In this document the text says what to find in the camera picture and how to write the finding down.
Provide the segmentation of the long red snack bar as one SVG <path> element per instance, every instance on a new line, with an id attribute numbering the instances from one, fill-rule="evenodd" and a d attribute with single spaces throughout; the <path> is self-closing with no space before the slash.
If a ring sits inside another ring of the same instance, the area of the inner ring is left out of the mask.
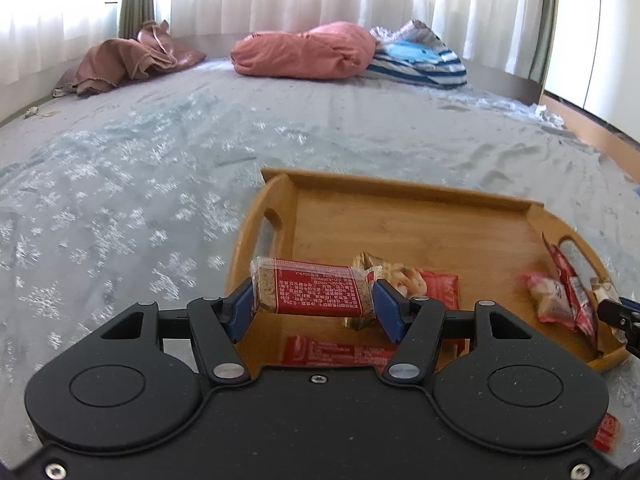
<path id="1" fill-rule="evenodd" d="M 373 366 L 382 372 L 394 349 L 338 344 L 307 336 L 294 336 L 286 342 L 281 363 L 285 366 Z"/>

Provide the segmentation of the wooden bed frame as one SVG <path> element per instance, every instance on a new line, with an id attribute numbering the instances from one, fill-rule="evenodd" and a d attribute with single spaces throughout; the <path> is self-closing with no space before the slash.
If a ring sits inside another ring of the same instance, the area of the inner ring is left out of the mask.
<path id="1" fill-rule="evenodd" d="M 589 116 L 582 114 L 577 108 L 568 106 L 548 94 L 544 94 L 540 102 L 554 114 L 562 117 L 565 128 L 573 131 L 579 140 L 608 155 L 629 177 L 639 182 L 640 165 L 637 144 L 621 133 L 608 130 Z"/>

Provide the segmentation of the grey snowflake bed sheet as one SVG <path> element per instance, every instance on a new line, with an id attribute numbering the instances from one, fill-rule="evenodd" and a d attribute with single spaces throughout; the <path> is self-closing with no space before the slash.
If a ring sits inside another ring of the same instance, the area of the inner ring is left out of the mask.
<path id="1" fill-rule="evenodd" d="M 247 78 L 227 61 L 1 130 L 1 458 L 39 446 L 36 370 L 123 308 L 220 295 L 265 167 L 362 174 L 540 200 L 639 295 L 639 187 L 529 106 L 352 78 Z"/>

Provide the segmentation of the beige cake packet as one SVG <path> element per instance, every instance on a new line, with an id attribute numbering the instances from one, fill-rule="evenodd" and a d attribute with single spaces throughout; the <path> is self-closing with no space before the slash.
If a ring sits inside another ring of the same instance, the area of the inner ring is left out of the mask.
<path id="1" fill-rule="evenodd" d="M 525 272 L 522 281 L 535 303 L 536 315 L 541 323 L 561 324 L 574 330 L 574 311 L 559 281 L 539 272 Z"/>

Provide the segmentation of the slim red snack stick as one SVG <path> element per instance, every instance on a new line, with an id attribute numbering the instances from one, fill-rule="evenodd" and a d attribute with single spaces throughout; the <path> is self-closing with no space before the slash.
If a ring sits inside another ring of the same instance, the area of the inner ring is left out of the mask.
<path id="1" fill-rule="evenodd" d="M 598 345 L 598 323 L 594 315 L 592 301 L 577 272 L 558 246 L 550 244 L 542 237 L 549 255 L 558 270 L 560 283 L 565 289 L 568 304 L 573 312 L 574 326 L 582 332 L 593 348 Z"/>

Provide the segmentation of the mauve crumpled cloth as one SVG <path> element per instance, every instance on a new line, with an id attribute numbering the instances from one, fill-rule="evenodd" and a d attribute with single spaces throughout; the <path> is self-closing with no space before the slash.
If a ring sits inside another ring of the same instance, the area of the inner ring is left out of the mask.
<path id="1" fill-rule="evenodd" d="M 52 94 L 92 96 L 156 76 L 181 72 L 200 64 L 206 54 L 177 44 L 169 24 L 145 22 L 134 39 L 107 39 L 92 47 L 58 81 Z"/>

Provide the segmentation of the blue striped pillow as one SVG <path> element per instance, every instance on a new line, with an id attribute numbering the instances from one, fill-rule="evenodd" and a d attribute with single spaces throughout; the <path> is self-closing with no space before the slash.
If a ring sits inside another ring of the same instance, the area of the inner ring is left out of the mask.
<path id="1" fill-rule="evenodd" d="M 376 26 L 370 34 L 376 41 L 375 52 L 361 76 L 442 90 L 468 83 L 457 53 L 423 22 L 411 20 L 398 30 Z"/>

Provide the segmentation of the red cracker packet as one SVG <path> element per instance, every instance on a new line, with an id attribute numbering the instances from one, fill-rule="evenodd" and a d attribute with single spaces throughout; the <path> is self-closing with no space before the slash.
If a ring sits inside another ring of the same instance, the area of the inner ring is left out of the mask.
<path id="1" fill-rule="evenodd" d="M 367 318 L 371 278 L 352 266 L 257 257 L 250 264 L 255 306 L 274 314 Z"/>

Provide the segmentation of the pink pillow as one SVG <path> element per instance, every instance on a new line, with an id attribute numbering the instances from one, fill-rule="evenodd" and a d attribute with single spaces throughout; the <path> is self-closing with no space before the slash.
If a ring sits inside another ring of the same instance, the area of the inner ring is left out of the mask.
<path id="1" fill-rule="evenodd" d="M 236 43 L 230 58 L 245 76 L 346 79 L 370 65 L 375 48 L 367 29 L 334 22 L 306 32 L 253 32 Z"/>

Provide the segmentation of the wooden serving tray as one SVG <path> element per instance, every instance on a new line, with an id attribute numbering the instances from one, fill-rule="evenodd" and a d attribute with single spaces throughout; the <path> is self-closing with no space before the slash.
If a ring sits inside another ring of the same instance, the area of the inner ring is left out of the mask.
<path id="1" fill-rule="evenodd" d="M 598 278 L 608 271 L 589 244 L 534 200 L 442 186 L 265 168 L 236 237 L 227 275 L 228 292 L 250 275 L 263 221 L 273 227 L 268 254 L 349 266 L 360 252 L 386 261 L 456 274 L 460 307 L 492 299 L 605 372 L 628 351 L 601 324 L 592 346 L 585 336 L 536 318 L 518 278 L 526 270 L 553 272 L 546 246 L 571 240 Z"/>

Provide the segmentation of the small red wafer packet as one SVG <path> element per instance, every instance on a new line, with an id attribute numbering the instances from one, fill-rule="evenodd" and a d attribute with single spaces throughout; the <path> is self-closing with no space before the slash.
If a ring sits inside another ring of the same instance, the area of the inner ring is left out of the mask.
<path id="1" fill-rule="evenodd" d="M 611 413 L 606 413 L 591 445 L 600 452 L 611 453 L 620 434 L 620 428 L 620 421 Z"/>

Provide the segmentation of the white sheer curtain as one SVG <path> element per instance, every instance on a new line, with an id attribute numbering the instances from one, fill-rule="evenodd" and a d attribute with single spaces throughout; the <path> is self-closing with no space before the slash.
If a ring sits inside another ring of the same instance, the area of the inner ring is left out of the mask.
<path id="1" fill-rule="evenodd" d="M 153 0 L 176 37 L 255 30 L 301 32 L 348 21 L 398 29 L 419 20 L 462 58 L 540 79 L 551 49 L 554 0 Z M 79 58 L 118 37 L 120 0 L 1 0 L 1 81 Z"/>

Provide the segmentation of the red peanut bag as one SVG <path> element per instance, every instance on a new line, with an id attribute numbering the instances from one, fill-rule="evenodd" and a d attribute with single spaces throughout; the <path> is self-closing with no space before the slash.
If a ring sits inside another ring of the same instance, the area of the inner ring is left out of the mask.
<path id="1" fill-rule="evenodd" d="M 384 278 L 408 299 L 429 296 L 440 301 L 448 310 L 459 309 L 457 275 L 414 268 L 401 262 L 388 262 L 367 252 L 356 255 L 352 265 L 366 271 L 372 270 L 375 278 Z"/>

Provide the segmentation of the white crumpled tissue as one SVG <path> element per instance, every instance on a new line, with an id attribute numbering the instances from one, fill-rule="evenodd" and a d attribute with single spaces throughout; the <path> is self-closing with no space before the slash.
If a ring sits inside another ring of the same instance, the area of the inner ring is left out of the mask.
<path id="1" fill-rule="evenodd" d="M 529 110 L 538 122 L 559 130 L 565 128 L 565 120 L 560 115 L 549 110 L 547 105 L 532 104 Z"/>

